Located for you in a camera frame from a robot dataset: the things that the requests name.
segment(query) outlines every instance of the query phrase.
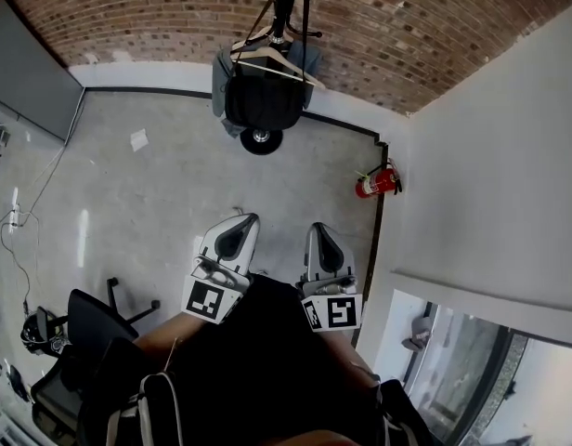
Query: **gray jacket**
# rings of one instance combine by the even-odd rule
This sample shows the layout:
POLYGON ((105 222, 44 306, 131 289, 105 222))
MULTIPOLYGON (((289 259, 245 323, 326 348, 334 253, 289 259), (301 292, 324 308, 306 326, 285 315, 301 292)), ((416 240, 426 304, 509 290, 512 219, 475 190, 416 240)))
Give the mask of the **gray jacket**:
MULTIPOLYGON (((257 49, 259 46, 263 44, 253 44, 249 46, 247 51, 253 51, 257 49)), ((288 52, 288 56, 286 59, 298 66, 299 68, 303 65, 303 44, 295 40, 292 42, 290 47, 290 51, 288 52)), ((307 45, 306 46, 306 64, 305 64, 305 72, 309 73, 311 76, 315 76, 319 70, 319 63, 321 61, 321 52, 318 48, 314 46, 307 45)), ((257 64, 259 66, 265 65, 265 59, 247 59, 247 62, 252 64, 257 64)), ((256 68, 251 68, 250 66, 242 66, 242 73, 247 75, 261 75, 263 72, 261 70, 257 70, 256 68)), ((291 70, 287 68, 284 69, 284 72, 289 74, 293 74, 291 70)), ((226 94, 226 85, 228 83, 228 79, 232 73, 232 60, 230 59, 230 48, 225 48, 219 51, 212 64, 212 110, 216 117, 221 117, 224 113, 225 108, 225 94, 226 94)), ((313 96, 313 86, 307 85, 306 92, 305 92, 305 108, 308 107, 309 103, 311 102, 311 97, 313 96)), ((240 125, 234 125, 233 123, 229 122, 228 120, 223 120, 222 124, 224 125, 227 132, 232 136, 236 137, 240 134, 246 127, 242 127, 240 125)))

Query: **paper on floor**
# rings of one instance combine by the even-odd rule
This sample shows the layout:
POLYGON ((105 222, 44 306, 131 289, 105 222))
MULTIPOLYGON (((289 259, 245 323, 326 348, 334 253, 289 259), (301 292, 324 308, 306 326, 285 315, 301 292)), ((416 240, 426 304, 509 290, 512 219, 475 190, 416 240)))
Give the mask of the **paper on floor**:
POLYGON ((148 144, 149 141, 148 136, 146 136, 146 129, 138 130, 131 135, 131 147, 134 148, 134 152, 139 151, 148 144))

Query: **brick wall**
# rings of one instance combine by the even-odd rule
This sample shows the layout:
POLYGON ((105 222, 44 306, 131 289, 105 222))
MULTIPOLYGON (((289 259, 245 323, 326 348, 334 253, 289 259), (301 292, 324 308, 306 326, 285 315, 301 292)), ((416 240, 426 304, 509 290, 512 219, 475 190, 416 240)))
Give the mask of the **brick wall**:
MULTIPOLYGON (((14 0, 68 65, 116 59, 210 62, 265 0, 14 0)), ((331 89, 415 112, 572 0, 312 0, 331 89)), ((301 14, 297 1, 295 16, 301 14)))

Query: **fire extinguisher label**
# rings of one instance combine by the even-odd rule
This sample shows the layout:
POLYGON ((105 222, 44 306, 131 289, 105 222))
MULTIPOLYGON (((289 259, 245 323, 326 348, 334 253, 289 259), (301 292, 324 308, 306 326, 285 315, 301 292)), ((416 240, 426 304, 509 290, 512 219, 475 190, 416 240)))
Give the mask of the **fire extinguisher label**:
POLYGON ((371 193, 377 191, 377 183, 375 175, 372 175, 369 178, 365 178, 363 180, 362 191, 364 191, 367 195, 371 195, 371 193))

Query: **person's arm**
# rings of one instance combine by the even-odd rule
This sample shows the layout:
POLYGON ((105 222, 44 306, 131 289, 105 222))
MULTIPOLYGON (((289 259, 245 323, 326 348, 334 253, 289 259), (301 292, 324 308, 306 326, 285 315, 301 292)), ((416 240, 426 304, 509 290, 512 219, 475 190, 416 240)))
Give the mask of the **person's arm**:
POLYGON ((171 354, 175 339, 177 347, 181 342, 199 332, 205 323, 206 321, 198 317, 181 312, 153 331, 140 336, 134 343, 148 357, 163 367, 171 354))
POLYGON ((377 375, 362 360, 344 334, 338 331, 319 332, 318 334, 323 338, 335 359, 361 387, 373 388, 379 385, 377 375))

